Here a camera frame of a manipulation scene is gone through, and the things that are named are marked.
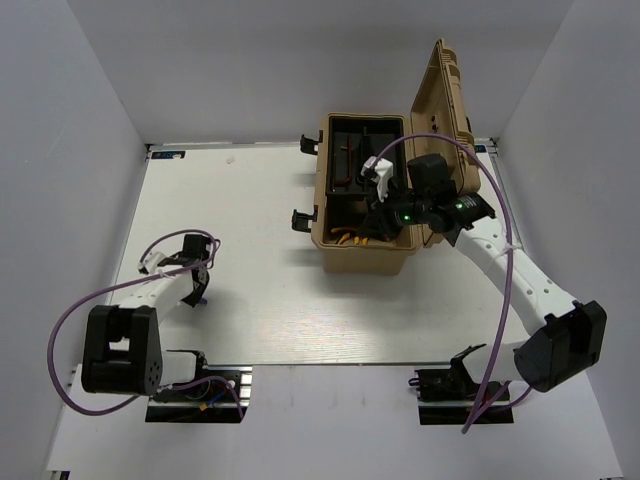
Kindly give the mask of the large brown hex key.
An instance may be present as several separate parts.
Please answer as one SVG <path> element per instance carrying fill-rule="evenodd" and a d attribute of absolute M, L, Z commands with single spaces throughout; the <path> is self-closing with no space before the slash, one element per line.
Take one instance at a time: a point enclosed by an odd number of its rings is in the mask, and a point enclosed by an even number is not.
<path fill-rule="evenodd" d="M 353 178 L 353 160 L 352 160 L 352 152 L 353 152 L 353 147 L 352 147 L 352 141 L 351 141 L 351 136 L 348 135 L 347 136 L 347 140 L 346 140 L 346 144 L 344 146 L 340 147 L 341 150 L 346 152 L 346 177 L 343 179 L 336 179 L 334 181 L 334 185 L 336 187 L 342 187 L 342 186 L 348 186 Z"/>

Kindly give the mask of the tan plastic toolbox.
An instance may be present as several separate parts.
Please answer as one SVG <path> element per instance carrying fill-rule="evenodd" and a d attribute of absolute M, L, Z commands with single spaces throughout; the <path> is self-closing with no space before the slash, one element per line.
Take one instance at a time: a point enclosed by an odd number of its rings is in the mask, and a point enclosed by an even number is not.
<path fill-rule="evenodd" d="M 411 186 L 410 160 L 439 154 L 445 159 L 457 192 L 478 194 L 480 173 L 473 157 L 474 137 L 464 109 L 456 52 L 444 40 L 436 41 L 409 115 L 330 113 L 318 139 L 300 139 L 301 152 L 316 158 L 315 190 L 312 212 L 294 211 L 292 229 L 309 234 L 321 252 L 323 268 L 328 273 L 396 275 L 416 251 L 447 240 L 425 225 L 404 227 L 398 235 L 382 235 L 375 229 L 373 216 L 369 213 L 376 199 L 376 185 L 364 200 L 326 195 L 330 115 L 398 116 L 404 119 L 404 135 L 376 156 L 393 163 L 391 180 L 397 189 L 404 191 Z M 348 241 L 336 245 L 335 237 L 330 234 L 336 227 L 355 227 L 359 236 L 369 237 L 370 242 L 354 245 Z"/>

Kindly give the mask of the black toolbox tray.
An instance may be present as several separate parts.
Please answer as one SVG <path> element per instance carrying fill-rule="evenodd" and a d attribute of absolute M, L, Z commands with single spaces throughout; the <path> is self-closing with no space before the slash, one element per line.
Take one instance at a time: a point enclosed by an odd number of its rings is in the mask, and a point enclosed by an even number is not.
<path fill-rule="evenodd" d="M 365 161 L 404 133 L 398 116 L 330 115 L 326 195 L 364 200 L 375 187 L 361 174 Z"/>

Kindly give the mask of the yellow black needle-nose pliers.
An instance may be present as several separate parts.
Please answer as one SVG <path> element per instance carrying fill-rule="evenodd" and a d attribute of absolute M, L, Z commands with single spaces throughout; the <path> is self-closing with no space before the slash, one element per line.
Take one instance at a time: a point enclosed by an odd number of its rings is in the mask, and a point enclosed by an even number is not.
<path fill-rule="evenodd" d="M 356 235 L 353 237 L 352 242 L 354 245 L 368 245 L 370 242 L 370 238 Z"/>

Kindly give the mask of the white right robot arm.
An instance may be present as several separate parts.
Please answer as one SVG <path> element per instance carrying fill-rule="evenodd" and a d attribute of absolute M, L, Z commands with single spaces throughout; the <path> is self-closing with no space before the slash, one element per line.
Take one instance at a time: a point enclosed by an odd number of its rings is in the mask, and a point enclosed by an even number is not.
<path fill-rule="evenodd" d="M 499 347 L 491 378 L 524 381 L 548 392 L 600 358 L 607 314 L 596 301 L 582 303 L 554 283 L 521 249 L 477 193 L 460 194 L 439 154 L 408 163 L 410 188 L 392 184 L 393 164 L 370 157 L 361 169 L 376 185 L 371 208 L 395 229 L 425 225 L 470 259 L 502 291 L 528 339 Z"/>

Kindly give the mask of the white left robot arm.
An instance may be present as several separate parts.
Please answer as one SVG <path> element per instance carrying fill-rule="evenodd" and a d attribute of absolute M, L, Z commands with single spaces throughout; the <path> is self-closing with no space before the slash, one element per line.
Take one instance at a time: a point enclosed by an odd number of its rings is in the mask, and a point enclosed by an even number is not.
<path fill-rule="evenodd" d="M 99 305 L 88 316 L 81 382 L 90 393 L 144 395 L 177 384 L 199 399 L 211 387 L 211 374 L 198 366 L 195 351 L 161 347 L 159 325 L 176 307 L 201 303 L 210 276 L 214 240 L 187 233 L 179 252 L 147 252 L 139 264 L 152 278 L 116 305 Z"/>

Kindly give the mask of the blue table label left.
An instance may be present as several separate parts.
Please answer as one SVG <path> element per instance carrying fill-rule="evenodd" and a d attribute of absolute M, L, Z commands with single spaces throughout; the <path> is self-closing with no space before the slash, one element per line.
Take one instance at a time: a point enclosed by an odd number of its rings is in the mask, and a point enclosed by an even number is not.
<path fill-rule="evenodd" d="M 154 151 L 151 153 L 151 159 L 153 160 L 161 160 L 161 159 L 183 159 L 186 155 L 186 152 L 183 150 L 169 150 L 169 151 Z"/>

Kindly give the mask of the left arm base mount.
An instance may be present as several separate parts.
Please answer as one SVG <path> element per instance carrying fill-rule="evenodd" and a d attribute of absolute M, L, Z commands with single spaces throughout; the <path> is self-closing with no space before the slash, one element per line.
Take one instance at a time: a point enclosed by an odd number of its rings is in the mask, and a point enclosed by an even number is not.
<path fill-rule="evenodd" d="M 195 379 L 206 381 L 186 390 L 168 389 L 152 397 L 146 423 L 239 424 L 247 413 L 251 366 L 204 365 Z"/>

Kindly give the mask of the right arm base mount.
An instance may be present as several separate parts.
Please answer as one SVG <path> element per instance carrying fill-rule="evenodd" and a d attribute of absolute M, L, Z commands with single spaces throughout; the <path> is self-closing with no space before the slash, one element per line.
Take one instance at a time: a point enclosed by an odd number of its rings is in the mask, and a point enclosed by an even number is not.
<path fill-rule="evenodd" d="M 452 377 L 448 368 L 426 368 L 414 371 L 408 388 L 417 396 L 421 426 L 463 426 L 471 413 L 478 386 L 471 383 L 466 391 L 464 382 Z M 512 409 L 507 407 L 510 402 L 509 392 L 503 392 L 474 424 L 513 424 Z"/>

